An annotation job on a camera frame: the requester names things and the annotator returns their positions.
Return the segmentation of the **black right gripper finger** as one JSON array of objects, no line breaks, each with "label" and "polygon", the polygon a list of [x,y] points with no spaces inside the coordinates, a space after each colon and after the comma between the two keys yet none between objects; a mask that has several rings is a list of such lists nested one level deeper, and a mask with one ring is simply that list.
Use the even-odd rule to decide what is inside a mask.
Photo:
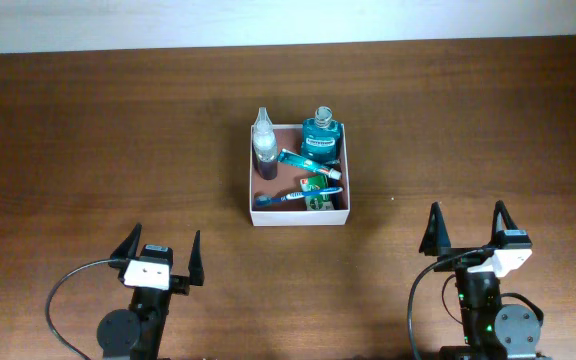
[{"label": "black right gripper finger", "polygon": [[491,245],[498,245],[500,241],[497,239],[497,234],[499,232],[504,232],[506,230],[514,231],[518,227],[514,220],[511,218],[504,202],[498,200],[495,203],[493,219],[492,219],[492,230],[491,230]]},{"label": "black right gripper finger", "polygon": [[445,221],[438,202],[431,205],[428,223],[419,252],[425,256],[444,256],[452,248]]}]

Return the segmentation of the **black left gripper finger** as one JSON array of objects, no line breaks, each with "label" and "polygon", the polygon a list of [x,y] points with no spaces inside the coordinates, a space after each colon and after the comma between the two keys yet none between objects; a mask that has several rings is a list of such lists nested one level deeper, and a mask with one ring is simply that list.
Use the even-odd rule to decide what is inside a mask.
[{"label": "black left gripper finger", "polygon": [[204,268],[201,258],[201,234],[197,230],[193,240],[193,246],[188,264],[189,284],[203,286],[205,281]]},{"label": "black left gripper finger", "polygon": [[124,241],[111,253],[110,259],[134,259],[136,256],[142,224],[137,223]]}]

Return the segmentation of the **pink white box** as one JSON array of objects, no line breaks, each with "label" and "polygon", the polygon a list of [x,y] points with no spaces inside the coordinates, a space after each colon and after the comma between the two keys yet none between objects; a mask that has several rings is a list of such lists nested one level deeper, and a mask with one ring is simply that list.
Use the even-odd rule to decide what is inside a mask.
[{"label": "pink white box", "polygon": [[248,209],[254,226],[311,226],[311,225],[344,225],[351,209],[350,179],[347,163],[345,135],[339,142],[340,163],[335,166],[342,173],[342,178],[336,182],[345,193],[345,210],[308,211],[304,199],[283,202],[268,207],[255,207],[254,199],[258,195],[271,197],[283,196],[287,193],[300,191],[300,180],[314,176],[314,173],[304,169],[279,163],[277,177],[264,180],[255,169],[255,156],[250,148],[250,165],[248,176]]}]

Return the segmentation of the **blue disposable razor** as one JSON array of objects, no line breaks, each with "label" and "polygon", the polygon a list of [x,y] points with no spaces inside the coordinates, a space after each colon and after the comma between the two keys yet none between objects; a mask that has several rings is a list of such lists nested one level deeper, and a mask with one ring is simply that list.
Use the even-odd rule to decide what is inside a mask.
[{"label": "blue disposable razor", "polygon": [[344,196],[345,196],[344,192],[339,192],[339,193],[330,195],[330,200],[331,200],[335,210],[345,210],[346,209]]}]

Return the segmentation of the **green white toothpaste tube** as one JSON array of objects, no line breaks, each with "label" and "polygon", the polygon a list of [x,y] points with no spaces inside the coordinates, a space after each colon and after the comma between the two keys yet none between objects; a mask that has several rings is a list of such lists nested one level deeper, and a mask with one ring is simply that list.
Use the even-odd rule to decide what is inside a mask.
[{"label": "green white toothpaste tube", "polygon": [[282,149],[278,155],[278,161],[290,166],[301,168],[313,173],[324,175],[333,180],[340,180],[342,173],[332,167],[320,164],[287,149]]}]

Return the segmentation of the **blue white toothbrush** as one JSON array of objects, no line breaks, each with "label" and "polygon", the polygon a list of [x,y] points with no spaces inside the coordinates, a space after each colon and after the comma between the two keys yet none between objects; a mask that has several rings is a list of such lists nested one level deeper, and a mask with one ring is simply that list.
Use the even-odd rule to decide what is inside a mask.
[{"label": "blue white toothbrush", "polygon": [[305,192],[293,192],[280,197],[271,197],[269,195],[260,195],[254,199],[255,207],[267,207],[273,204],[283,203],[292,200],[302,199],[308,196],[318,196],[318,195],[334,195],[341,193],[343,191],[342,187],[328,187],[324,189],[311,190]]}]

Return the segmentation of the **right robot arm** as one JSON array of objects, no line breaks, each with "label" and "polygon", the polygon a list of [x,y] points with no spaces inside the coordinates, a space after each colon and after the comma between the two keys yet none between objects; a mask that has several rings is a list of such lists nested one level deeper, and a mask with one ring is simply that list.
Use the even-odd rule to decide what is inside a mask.
[{"label": "right robot arm", "polygon": [[537,350],[543,311],[519,293],[500,290],[500,280],[529,259],[532,246],[528,233],[516,225],[499,200],[494,207],[490,241],[480,247],[454,248],[440,205],[434,202],[419,252],[436,261],[417,275],[407,303],[413,356],[421,357],[412,325],[416,289],[428,273],[448,272],[456,281],[464,344],[441,347],[438,359],[543,359]]}]

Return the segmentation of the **teal mouthwash bottle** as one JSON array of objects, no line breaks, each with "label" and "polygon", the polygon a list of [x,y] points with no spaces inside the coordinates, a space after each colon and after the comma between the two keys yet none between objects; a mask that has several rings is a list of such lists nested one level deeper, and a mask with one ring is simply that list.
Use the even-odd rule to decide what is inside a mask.
[{"label": "teal mouthwash bottle", "polygon": [[318,163],[337,159],[342,125],[333,119],[327,106],[320,106],[313,117],[302,123],[301,155]]}]

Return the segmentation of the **purple foam soap pump bottle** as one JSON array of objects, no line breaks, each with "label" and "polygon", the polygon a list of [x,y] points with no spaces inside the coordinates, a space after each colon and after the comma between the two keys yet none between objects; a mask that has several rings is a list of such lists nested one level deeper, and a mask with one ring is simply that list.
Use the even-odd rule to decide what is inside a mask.
[{"label": "purple foam soap pump bottle", "polygon": [[252,126],[252,146],[256,169],[264,180],[277,176],[278,146],[273,124],[265,107],[260,107]]}]

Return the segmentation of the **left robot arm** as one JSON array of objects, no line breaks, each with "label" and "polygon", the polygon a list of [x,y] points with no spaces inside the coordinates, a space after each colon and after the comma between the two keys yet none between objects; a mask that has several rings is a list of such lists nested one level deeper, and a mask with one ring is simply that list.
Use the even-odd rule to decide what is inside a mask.
[{"label": "left robot arm", "polygon": [[97,327],[104,359],[156,359],[171,297],[187,296],[192,286],[204,284],[199,233],[194,236],[188,274],[183,276],[171,273],[172,248],[153,244],[138,247],[141,231],[142,225],[136,224],[110,255],[118,280],[133,295],[128,307],[109,312]]}]

